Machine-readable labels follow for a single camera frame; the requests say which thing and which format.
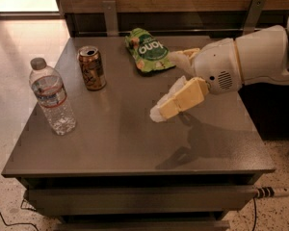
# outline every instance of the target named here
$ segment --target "gray tabletop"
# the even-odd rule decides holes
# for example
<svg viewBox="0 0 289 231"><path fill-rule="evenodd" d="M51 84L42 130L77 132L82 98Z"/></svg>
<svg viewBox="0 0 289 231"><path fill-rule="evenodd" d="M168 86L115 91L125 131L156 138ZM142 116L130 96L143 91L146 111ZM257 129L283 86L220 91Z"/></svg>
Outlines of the gray tabletop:
<svg viewBox="0 0 289 231"><path fill-rule="evenodd" d="M202 47L198 37L159 37L170 50ZM100 49L107 85L88 91L77 49ZM167 122L150 109L185 73L141 76L124 38L71 38L59 59L76 129L55 135L39 106L8 160L6 177L210 174L269 172L271 158L237 92L209 94L202 104Z"/></svg>

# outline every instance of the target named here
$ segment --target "bottle cap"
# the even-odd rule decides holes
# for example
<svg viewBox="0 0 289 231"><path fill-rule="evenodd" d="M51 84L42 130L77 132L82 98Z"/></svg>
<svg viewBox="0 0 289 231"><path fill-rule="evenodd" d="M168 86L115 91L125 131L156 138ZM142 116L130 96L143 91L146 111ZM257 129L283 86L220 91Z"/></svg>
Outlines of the bottle cap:
<svg viewBox="0 0 289 231"><path fill-rule="evenodd" d="M42 70L47 67L47 63L44 58L34 58L30 61L30 64L34 70Z"/></svg>

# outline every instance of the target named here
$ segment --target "floor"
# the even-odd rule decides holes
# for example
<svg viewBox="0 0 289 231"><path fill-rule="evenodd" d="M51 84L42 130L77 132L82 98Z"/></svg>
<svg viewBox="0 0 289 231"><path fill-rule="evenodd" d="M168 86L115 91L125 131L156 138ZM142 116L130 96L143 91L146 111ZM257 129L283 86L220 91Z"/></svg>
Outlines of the floor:
<svg viewBox="0 0 289 231"><path fill-rule="evenodd" d="M24 204L24 188L14 179L5 179L1 170L8 160L36 99L29 89L28 76L32 58L44 57L55 65L69 35L63 20L0 21L0 211L7 224L30 222L38 230L50 231L58 222L30 211ZM289 188L289 141L265 141L276 165L276 172L264 175L256 185ZM256 200L255 230L289 230L289 196ZM240 212L230 212L225 219L229 230L251 231L254 223L253 202ZM2 230L36 230L32 225L7 227L0 218Z"/></svg>

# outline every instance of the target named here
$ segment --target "can top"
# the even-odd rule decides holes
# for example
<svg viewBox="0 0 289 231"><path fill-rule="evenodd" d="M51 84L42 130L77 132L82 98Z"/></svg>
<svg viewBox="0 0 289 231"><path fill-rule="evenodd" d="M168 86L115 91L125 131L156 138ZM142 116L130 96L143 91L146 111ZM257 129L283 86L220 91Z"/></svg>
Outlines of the can top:
<svg viewBox="0 0 289 231"><path fill-rule="evenodd" d="M31 68L34 70L42 70L47 67L46 60L44 58L34 58L30 61Z"/></svg>
<svg viewBox="0 0 289 231"><path fill-rule="evenodd" d="M84 46L79 49L79 54L82 57L91 57L94 56L98 52L95 46Z"/></svg>

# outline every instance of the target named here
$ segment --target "snack bag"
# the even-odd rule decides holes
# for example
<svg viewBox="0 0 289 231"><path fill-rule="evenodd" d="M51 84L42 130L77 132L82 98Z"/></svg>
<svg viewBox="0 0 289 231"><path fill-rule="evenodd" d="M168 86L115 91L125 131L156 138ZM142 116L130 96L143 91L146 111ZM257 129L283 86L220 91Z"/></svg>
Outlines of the snack bag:
<svg viewBox="0 0 289 231"><path fill-rule="evenodd" d="M144 29L134 29L125 37L125 44L143 75L175 66L168 58L169 49Z"/></svg>

